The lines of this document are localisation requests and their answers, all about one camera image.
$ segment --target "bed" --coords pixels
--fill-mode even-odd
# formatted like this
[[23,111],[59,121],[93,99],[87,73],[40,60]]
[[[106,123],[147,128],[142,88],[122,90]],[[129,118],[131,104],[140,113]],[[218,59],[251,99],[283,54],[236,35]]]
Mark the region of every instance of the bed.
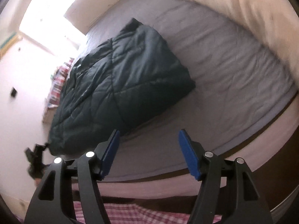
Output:
[[196,89],[122,137],[106,181],[185,169],[177,141],[182,128],[206,150],[223,154],[263,132],[297,93],[289,69],[250,32],[186,0],[121,0],[90,29],[75,61],[114,37],[131,18],[161,34]]

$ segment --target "quilted comforter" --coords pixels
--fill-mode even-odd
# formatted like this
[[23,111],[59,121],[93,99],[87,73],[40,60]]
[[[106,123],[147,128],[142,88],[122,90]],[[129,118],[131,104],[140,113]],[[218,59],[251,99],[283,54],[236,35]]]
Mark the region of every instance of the quilted comforter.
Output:
[[161,114],[195,87],[159,33],[132,19],[79,59],[49,134],[52,155],[79,154]]

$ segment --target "mattress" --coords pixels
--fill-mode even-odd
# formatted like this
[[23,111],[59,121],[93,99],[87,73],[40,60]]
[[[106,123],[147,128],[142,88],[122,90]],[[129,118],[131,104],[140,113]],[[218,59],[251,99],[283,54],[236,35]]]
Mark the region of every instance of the mattress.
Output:
[[297,92],[289,71],[250,32],[186,0],[121,0],[87,33],[78,58],[115,36],[131,18],[162,35],[196,89],[122,137],[107,181],[186,168],[177,136],[182,128],[206,150],[222,154],[262,129]]
[[[299,96],[297,95],[286,110],[256,139],[240,151],[228,157],[235,160],[242,157],[251,171],[255,171],[269,161],[291,138],[299,126]],[[162,199],[172,196],[197,195],[201,182],[190,174],[172,178],[133,183],[98,183],[102,196],[133,199]]]

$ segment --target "sunlight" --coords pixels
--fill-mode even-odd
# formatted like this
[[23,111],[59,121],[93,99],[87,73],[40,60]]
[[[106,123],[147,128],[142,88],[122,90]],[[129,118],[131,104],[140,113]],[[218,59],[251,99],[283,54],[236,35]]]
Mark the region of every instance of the sunlight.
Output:
[[74,1],[32,0],[20,31],[58,56],[75,57],[85,36],[63,17]]

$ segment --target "metal screw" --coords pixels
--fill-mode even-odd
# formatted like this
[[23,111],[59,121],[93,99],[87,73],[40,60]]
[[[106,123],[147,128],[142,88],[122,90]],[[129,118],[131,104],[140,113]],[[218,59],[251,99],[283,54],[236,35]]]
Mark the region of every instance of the metal screw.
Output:
[[61,157],[58,157],[58,158],[54,159],[54,163],[56,163],[56,164],[61,163],[61,161],[62,161]]
[[214,154],[212,152],[205,152],[204,154],[206,157],[212,157]]
[[85,154],[85,156],[87,156],[87,157],[93,157],[94,155],[95,155],[94,152],[87,152],[87,153]]
[[237,158],[237,163],[239,163],[239,164],[243,164],[245,161],[244,161],[244,159],[243,158]]

